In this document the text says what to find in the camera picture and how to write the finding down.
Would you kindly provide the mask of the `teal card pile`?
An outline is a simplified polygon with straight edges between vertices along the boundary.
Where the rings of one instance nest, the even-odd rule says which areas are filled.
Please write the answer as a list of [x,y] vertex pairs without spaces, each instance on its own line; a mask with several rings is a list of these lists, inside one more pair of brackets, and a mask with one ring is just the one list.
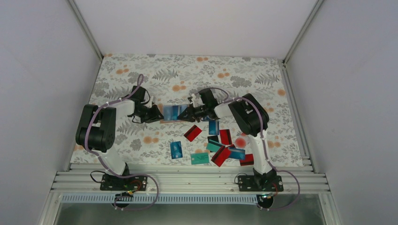
[[192,165],[203,165],[209,163],[209,154],[207,152],[191,154]]

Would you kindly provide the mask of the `blue card pile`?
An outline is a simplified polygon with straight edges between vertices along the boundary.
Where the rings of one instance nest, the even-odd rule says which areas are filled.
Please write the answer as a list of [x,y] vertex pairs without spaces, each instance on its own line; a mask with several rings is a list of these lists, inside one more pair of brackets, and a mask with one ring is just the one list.
[[178,159],[183,157],[181,142],[171,142],[170,143],[170,152],[172,159]]

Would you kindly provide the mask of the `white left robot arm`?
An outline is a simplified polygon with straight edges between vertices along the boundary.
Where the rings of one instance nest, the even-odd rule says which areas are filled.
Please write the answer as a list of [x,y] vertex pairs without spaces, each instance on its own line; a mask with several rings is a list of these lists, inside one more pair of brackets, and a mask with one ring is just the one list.
[[152,123],[164,119],[158,106],[150,97],[145,101],[147,90],[134,86],[130,94],[102,106],[86,104],[76,132],[76,143],[95,155],[112,177],[112,184],[119,190],[130,185],[126,162],[114,147],[116,121],[138,118],[138,123]]

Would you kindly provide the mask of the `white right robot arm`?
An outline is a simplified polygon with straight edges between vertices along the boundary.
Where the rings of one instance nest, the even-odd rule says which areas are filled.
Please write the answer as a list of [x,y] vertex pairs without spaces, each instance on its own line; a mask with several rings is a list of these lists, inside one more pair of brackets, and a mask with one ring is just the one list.
[[201,90],[199,96],[203,104],[194,106],[192,97],[189,97],[189,106],[177,119],[199,122],[205,117],[213,120],[233,117],[239,129],[251,141],[255,187],[260,191],[267,190],[272,185],[272,177],[276,176],[267,150],[268,113],[251,93],[221,103],[216,100],[210,88]]

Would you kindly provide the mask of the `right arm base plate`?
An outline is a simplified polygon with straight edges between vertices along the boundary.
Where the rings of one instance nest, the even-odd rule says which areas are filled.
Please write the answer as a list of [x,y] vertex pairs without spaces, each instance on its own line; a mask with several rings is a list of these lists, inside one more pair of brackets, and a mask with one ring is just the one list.
[[281,176],[275,176],[267,181],[256,180],[254,175],[239,175],[236,181],[240,192],[283,192]]

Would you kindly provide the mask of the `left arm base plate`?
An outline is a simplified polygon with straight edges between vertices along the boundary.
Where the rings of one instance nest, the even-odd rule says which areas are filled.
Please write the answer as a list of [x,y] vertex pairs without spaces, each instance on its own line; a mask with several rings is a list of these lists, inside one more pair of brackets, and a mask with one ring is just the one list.
[[101,191],[145,191],[147,185],[147,176],[134,176],[131,178],[118,178],[109,174],[102,176]]

